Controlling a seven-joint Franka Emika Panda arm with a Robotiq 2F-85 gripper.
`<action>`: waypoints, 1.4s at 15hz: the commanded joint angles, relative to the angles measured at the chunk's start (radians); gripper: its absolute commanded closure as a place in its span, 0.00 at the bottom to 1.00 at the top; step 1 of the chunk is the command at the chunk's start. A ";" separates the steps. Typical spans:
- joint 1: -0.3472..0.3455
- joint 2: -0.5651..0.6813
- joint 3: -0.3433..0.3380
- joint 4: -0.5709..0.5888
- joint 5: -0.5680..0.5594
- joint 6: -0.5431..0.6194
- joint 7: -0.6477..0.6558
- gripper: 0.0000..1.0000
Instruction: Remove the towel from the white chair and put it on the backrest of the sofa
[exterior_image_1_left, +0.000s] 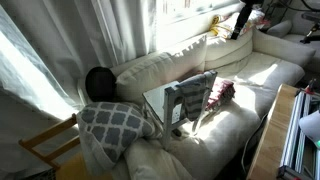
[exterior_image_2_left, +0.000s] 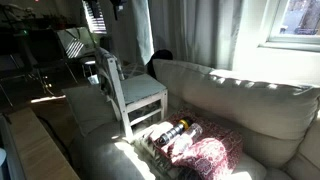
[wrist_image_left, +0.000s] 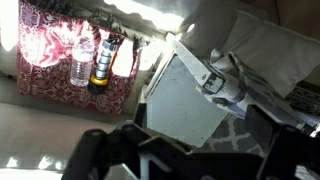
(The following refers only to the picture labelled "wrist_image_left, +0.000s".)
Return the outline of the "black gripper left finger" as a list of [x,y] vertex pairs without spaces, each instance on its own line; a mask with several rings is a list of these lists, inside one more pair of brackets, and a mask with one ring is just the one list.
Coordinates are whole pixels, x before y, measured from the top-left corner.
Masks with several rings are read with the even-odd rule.
[[147,105],[140,103],[132,123],[111,133],[87,130],[74,149],[61,180],[104,180],[112,166],[124,164],[137,180],[157,180],[157,168],[142,152],[140,143],[150,136],[144,131]]

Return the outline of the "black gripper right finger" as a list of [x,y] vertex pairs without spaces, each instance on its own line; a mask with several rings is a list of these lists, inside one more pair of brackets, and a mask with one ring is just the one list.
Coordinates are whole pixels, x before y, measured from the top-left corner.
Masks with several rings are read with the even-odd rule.
[[298,166],[320,174],[319,138],[276,122],[256,105],[248,106],[245,120],[247,130],[265,151],[258,180],[299,180]]

